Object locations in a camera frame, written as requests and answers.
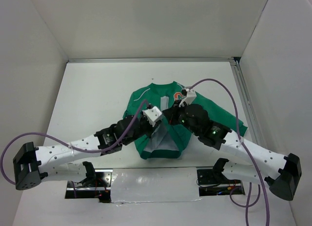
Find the green jacket with white lettering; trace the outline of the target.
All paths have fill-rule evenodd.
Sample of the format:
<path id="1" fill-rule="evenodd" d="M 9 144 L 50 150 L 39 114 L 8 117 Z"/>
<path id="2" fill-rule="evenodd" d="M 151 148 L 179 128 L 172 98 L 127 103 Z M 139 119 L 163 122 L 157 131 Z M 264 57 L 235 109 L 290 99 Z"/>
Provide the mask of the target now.
<path id="1" fill-rule="evenodd" d="M 183 85 L 175 81 L 164 85 L 151 83 L 140 88 L 131 94 L 123 116 L 134 115 L 143 100 L 147 100 L 161 111 L 168 109 L 176 100 L 184 98 L 183 88 Z M 196 93 L 193 103 L 201 105 L 213 121 L 236 131 L 236 117 L 212 100 Z M 167 121 L 163 121 L 151 137 L 144 135 L 135 140 L 134 145 L 139 156 L 145 160 L 150 158 L 177 159 L 187 148 L 190 139 L 191 132 L 185 127 L 182 125 L 170 126 Z"/>

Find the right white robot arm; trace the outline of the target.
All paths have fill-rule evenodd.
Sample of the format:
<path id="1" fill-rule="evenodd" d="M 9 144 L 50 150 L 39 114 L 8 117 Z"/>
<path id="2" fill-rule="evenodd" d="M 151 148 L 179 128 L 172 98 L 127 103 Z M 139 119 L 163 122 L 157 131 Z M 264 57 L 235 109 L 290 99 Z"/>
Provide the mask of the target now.
<path id="1" fill-rule="evenodd" d="M 232 154 L 253 165 L 249 168 L 220 158 L 213 171 L 216 182 L 240 179 L 264 184 L 275 196 L 286 201 L 294 199 L 302 176 L 300 158 L 297 155 L 279 154 L 239 137 L 234 130 L 211 120 L 208 112 L 198 104 L 183 107 L 173 105 L 165 109 L 163 114 L 170 125 L 184 126 L 204 145 Z"/>

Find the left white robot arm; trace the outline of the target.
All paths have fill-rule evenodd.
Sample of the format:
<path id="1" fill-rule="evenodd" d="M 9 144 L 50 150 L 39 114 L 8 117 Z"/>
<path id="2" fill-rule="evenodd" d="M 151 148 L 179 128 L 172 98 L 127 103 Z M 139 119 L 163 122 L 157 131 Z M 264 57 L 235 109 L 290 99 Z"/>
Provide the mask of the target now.
<path id="1" fill-rule="evenodd" d="M 71 180 L 89 187 L 96 182 L 91 162 L 75 161 L 121 151 L 135 140 L 152 135 L 161 123 L 157 108 L 143 110 L 140 117 L 129 115 L 108 128 L 67 145 L 36 147 L 33 142 L 22 145 L 13 158 L 15 188 L 27 190 L 42 181 Z"/>

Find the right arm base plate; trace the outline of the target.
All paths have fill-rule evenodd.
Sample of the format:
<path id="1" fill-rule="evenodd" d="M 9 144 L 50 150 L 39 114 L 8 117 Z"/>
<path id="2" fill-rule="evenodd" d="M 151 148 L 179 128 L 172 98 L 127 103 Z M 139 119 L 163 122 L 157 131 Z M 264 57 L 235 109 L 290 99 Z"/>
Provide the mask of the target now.
<path id="1" fill-rule="evenodd" d="M 197 169 L 196 184 L 200 197 L 245 194 L 240 180 L 215 177 L 212 169 Z"/>

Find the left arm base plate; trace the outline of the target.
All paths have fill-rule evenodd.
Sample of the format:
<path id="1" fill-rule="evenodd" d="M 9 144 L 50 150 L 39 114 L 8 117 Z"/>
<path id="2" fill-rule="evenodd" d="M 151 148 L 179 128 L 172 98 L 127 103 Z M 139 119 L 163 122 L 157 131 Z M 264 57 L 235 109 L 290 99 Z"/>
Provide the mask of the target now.
<path id="1" fill-rule="evenodd" d="M 88 184 L 67 182 L 65 199 L 97 199 L 100 203 L 111 203 L 112 169 L 96 169 L 96 178 Z"/>

